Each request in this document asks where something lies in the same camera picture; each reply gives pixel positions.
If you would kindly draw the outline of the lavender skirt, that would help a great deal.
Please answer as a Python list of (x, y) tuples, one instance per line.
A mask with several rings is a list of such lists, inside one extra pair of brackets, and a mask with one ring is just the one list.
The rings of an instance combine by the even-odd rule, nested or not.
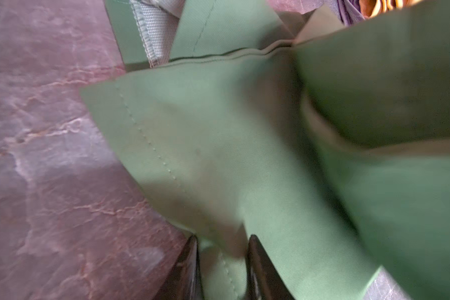
[(359, 0), (337, 0), (341, 21), (346, 26), (351, 26), (365, 20), (361, 13)]

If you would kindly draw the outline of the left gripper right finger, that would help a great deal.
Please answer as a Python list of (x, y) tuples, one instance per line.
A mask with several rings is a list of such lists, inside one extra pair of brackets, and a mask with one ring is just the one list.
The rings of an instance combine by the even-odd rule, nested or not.
[(254, 234), (247, 246), (247, 289), (250, 300), (295, 299)]

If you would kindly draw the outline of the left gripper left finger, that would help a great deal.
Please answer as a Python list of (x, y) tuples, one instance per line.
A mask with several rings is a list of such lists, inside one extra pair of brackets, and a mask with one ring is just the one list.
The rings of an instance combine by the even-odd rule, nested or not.
[(186, 244), (153, 300), (203, 300), (198, 239), (195, 235)]

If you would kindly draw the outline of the dark green skirt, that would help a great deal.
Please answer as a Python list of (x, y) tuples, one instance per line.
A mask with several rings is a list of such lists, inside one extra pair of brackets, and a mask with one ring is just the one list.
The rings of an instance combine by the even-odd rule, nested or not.
[(152, 207), (197, 236), (207, 300), (250, 299), (251, 236), (297, 300), (359, 300), (380, 267), (450, 300), (450, 1), (350, 27), (188, 1), (170, 59), (81, 97)]

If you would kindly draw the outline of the yellow skirt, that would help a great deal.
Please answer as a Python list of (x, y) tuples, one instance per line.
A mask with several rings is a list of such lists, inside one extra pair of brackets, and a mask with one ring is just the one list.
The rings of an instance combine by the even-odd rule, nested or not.
[(366, 18), (374, 18), (389, 11), (402, 10), (417, 5), (422, 0), (359, 0), (361, 14)]

